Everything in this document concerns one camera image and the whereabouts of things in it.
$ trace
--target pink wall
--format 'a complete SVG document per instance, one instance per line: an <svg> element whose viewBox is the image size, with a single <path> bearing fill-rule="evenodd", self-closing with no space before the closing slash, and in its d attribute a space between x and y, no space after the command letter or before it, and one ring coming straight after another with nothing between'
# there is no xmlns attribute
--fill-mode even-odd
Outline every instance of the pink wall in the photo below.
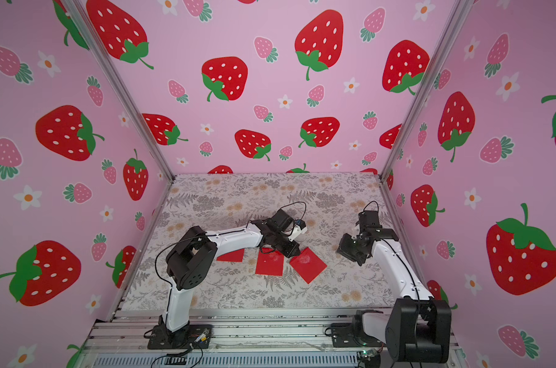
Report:
<svg viewBox="0 0 556 368"><path fill-rule="evenodd" d="M108 318L118 289L106 262L124 273L128 256L117 263L117 254L125 246L138 247L143 234L135 213L141 211L148 226L164 191L159 168L135 128L121 124L122 106L92 54L71 34L66 46L66 31L51 1L0 1L0 137L8 139L0 141L0 274L17 272L0 278L0 367L67 365L77 352L68 345L82 345L94 320ZM32 72L28 84L15 77L29 75L24 63ZM88 91L90 76L99 91ZM82 113L105 138L95 137L92 155ZM123 183L134 149L149 173L137 201ZM114 167L106 175L105 159ZM63 192L77 183L91 197L77 186L70 202ZM98 234L105 245L103 239L94 244Z"/></svg>
<svg viewBox="0 0 556 368"><path fill-rule="evenodd" d="M113 59L112 62L140 111L167 117L159 118L170 123L167 127L173 126L172 123L177 125L181 132L179 138L188 139L172 140L172 144L167 145L167 137L160 134L165 130L164 125L154 129L156 138L162 138L165 144L160 148L172 170L208 173L216 166L225 165L235 173L272 173L304 168L304 165L306 170L313 172L381 170L390 149L379 143L380 137L386 136L389 130L398 132L395 127L402 123L412 98L408 90L400 93L385 90L383 78L389 90L396 85L398 72L402 75L411 72L412 77L416 77L425 68L429 59L426 54L433 53L454 2L114 0L113 3L122 7L122 11L105 0L89 0L86 8L105 47L114 58L121 58L121 61ZM186 7L185 3L200 4L200 7ZM384 10L380 9L367 19L377 8ZM316 17L319 17L315 21L317 31L314 31L315 23L303 29ZM362 33L364 25L368 28ZM374 31L374 38L366 33L368 29ZM125 39L132 43L121 56L122 48L126 47ZM392 51L404 40L414 42L423 50L404 42L398 50ZM142 42L148 42L148 47L146 44L135 47ZM276 59L273 58L275 54L270 55L272 48L278 54ZM314 49L321 52L317 64L305 55L306 51ZM406 54L408 49L413 53ZM302 62L308 66L301 64L296 51L301 51ZM387 62L390 52L394 71ZM402 53L401 57L397 57L398 52ZM238 59L209 62L228 56ZM231 66L238 69L217 73ZM307 81L305 75L309 67L313 69ZM210 79L209 87L218 88L217 92L221 92L218 95L223 98L224 94L228 101L215 94L210 96L210 102L207 101L211 89L203 82L203 70ZM235 83L240 80L239 75L247 78L244 85ZM174 81L171 92L170 80ZM227 84L226 93L221 91L223 83L214 87L213 83L219 80ZM287 105L283 103L284 96L287 96ZM319 102L317 106L311 107L312 100L311 105L307 104L310 96ZM364 127L364 116L368 112L376 114L377 124L369 115ZM268 113L271 113L271 121L264 121ZM149 118L155 125L157 117ZM307 137L311 144L314 142L319 147L309 147L300 136L303 123L314 118L335 118L336 121L311 121L313 129L307 130L311 134L315 126L317 132L323 130L319 129L320 121L326 125L332 123L331 127L339 125L335 135ZM245 133L245 151L235 139L236 132L242 129L258 133L256 137ZM265 146L269 141L271 147L267 152ZM257 152L249 150L249 143L253 147L256 143L264 145L259 159L252 158ZM355 143L360 144L357 150L353 149ZM291 150L282 150L284 147L291 147ZM281 154L290 158L281 160Z"/></svg>
<svg viewBox="0 0 556 368"><path fill-rule="evenodd" d="M498 3L474 4L391 192L432 292L458 305L452 328L470 367L556 367L556 100L542 104L556 95L556 2ZM489 60L500 63L490 78ZM445 209L433 222L431 190Z"/></svg>

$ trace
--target white flower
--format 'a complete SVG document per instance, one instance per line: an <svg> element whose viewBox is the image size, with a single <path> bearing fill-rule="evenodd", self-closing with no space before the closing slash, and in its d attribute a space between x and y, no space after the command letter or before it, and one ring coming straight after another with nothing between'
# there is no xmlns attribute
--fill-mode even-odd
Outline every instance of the white flower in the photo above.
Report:
<svg viewBox="0 0 556 368"><path fill-rule="evenodd" d="M14 199L21 201L21 208L24 211L30 205L32 207L40 207L39 197L41 194L42 192L40 191L33 192L29 186L24 186L24 192L15 194Z"/></svg>
<svg viewBox="0 0 556 368"><path fill-rule="evenodd" d="M214 129L210 127L210 124L206 124L206 125L200 124L200 127L201 127L200 131L206 133L207 136L210 136L210 133L214 132Z"/></svg>
<svg viewBox="0 0 556 368"><path fill-rule="evenodd" d="M104 206L104 210L100 211L100 216L102 216L102 222L106 222L108 220L113 220L112 213L114 209L108 207L108 204Z"/></svg>
<svg viewBox="0 0 556 368"><path fill-rule="evenodd" d="M42 52L39 51L40 60L38 63L39 68L46 69L49 76L53 78L55 73L61 73L61 69L55 64L55 57L53 55L46 56Z"/></svg>
<svg viewBox="0 0 556 368"><path fill-rule="evenodd" d="M431 4L431 0L424 0L423 2L418 2L415 4L415 9L417 12L413 17L413 20L421 19L423 22L427 20L427 14L435 9L435 5Z"/></svg>
<svg viewBox="0 0 556 368"><path fill-rule="evenodd" d="M464 276L466 276L466 283L464 287L470 289L470 291L472 291L472 295L476 295L477 290L482 290L482 286L476 282L476 275L468 276L467 274L464 274Z"/></svg>
<svg viewBox="0 0 556 368"><path fill-rule="evenodd" d="M361 143L358 143L357 140L355 140L355 142L350 143L350 151L351 150L357 151L357 149L361 145L362 145Z"/></svg>
<svg viewBox="0 0 556 368"><path fill-rule="evenodd" d="M173 15L178 15L178 12L175 11L178 0L157 0L157 2L161 4L164 14L171 13Z"/></svg>
<svg viewBox="0 0 556 368"><path fill-rule="evenodd" d="M464 48L464 52L466 53L464 55L464 60L472 59L474 57L474 50L476 50L476 48L478 47L479 44L480 44L480 41L476 40L474 37L472 37L472 40L470 41L470 43L467 44Z"/></svg>
<svg viewBox="0 0 556 368"><path fill-rule="evenodd" d="M352 77L349 82L343 82L343 85L346 86L346 89L343 90L343 93L345 92L355 93L355 89L360 86L360 84L355 81L354 77Z"/></svg>
<svg viewBox="0 0 556 368"><path fill-rule="evenodd" d="M27 364L31 364L35 361L35 356L32 354L35 352L36 344L31 347L21 346L18 348L17 357L12 359L7 365L9 368L23 368Z"/></svg>
<svg viewBox="0 0 556 368"><path fill-rule="evenodd" d="M519 72L513 74L511 77L503 76L501 83L503 84L496 92L497 96L503 95L503 102L507 101L509 95L512 92L519 91L519 84L517 78L519 77Z"/></svg>
<svg viewBox="0 0 556 368"><path fill-rule="evenodd" d="M90 314L92 314L94 312L94 309L99 308L100 307L100 298L102 296L101 295L93 295L90 298L90 302L88 304L86 304L86 308L90 310Z"/></svg>
<svg viewBox="0 0 556 368"><path fill-rule="evenodd" d="M464 195L466 196L464 205L470 205L473 210L476 209L476 203L482 200L480 196L476 195L476 188L472 188L471 191L464 191Z"/></svg>
<svg viewBox="0 0 556 368"><path fill-rule="evenodd" d="M284 95L284 97L279 98L278 102L280 103L280 108L282 107L286 107L286 108L290 108L290 104L292 103L291 99L288 99L287 95Z"/></svg>

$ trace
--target strawberry wallpaper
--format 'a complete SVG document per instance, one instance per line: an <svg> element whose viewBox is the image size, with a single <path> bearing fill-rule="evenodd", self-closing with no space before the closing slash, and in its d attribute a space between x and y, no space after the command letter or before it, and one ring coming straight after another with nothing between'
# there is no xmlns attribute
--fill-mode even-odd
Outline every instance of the strawberry wallpaper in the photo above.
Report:
<svg viewBox="0 0 556 368"><path fill-rule="evenodd" d="M453 3L88 0L86 10L175 173L375 173Z"/></svg>
<svg viewBox="0 0 556 368"><path fill-rule="evenodd" d="M388 185L466 366L556 367L556 1L473 5Z"/></svg>
<svg viewBox="0 0 556 368"><path fill-rule="evenodd" d="M68 367L165 181L60 1L0 1L0 367Z"/></svg>

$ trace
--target red square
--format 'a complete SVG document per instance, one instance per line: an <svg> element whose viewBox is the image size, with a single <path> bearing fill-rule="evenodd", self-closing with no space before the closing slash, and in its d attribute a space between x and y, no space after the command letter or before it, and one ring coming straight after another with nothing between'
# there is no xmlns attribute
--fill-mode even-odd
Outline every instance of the red square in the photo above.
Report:
<svg viewBox="0 0 556 368"><path fill-rule="evenodd" d="M307 284L310 284L327 268L325 262L321 261L311 248L306 248L299 256L292 258L290 266L298 272Z"/></svg>
<svg viewBox="0 0 556 368"><path fill-rule="evenodd" d="M243 262L243 254L245 254L245 249L239 249L234 252L226 253L217 257L217 261L223 262Z"/></svg>
<svg viewBox="0 0 556 368"><path fill-rule="evenodd" d="M255 273L258 275L282 276L284 272L284 256L279 251L272 252L264 248L265 253L257 252Z"/></svg>

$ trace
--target red paper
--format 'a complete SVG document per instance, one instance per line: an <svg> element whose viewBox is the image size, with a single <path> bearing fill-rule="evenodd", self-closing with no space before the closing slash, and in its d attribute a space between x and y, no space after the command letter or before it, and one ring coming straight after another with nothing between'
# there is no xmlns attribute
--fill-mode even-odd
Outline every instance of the red paper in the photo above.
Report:
<svg viewBox="0 0 556 368"><path fill-rule="evenodd" d="M239 249L234 252L226 253L217 257L217 261L223 262L243 262L243 254L245 253L245 249Z"/></svg>
<svg viewBox="0 0 556 368"><path fill-rule="evenodd" d="M272 252L270 248L264 248L264 252ZM284 272L284 256L279 251L270 254L257 252L257 266L255 273L258 275L282 276Z"/></svg>
<svg viewBox="0 0 556 368"><path fill-rule="evenodd" d="M325 262L321 261L310 248L306 248L299 256L292 258L290 266L298 272L307 284L310 284L327 268Z"/></svg>

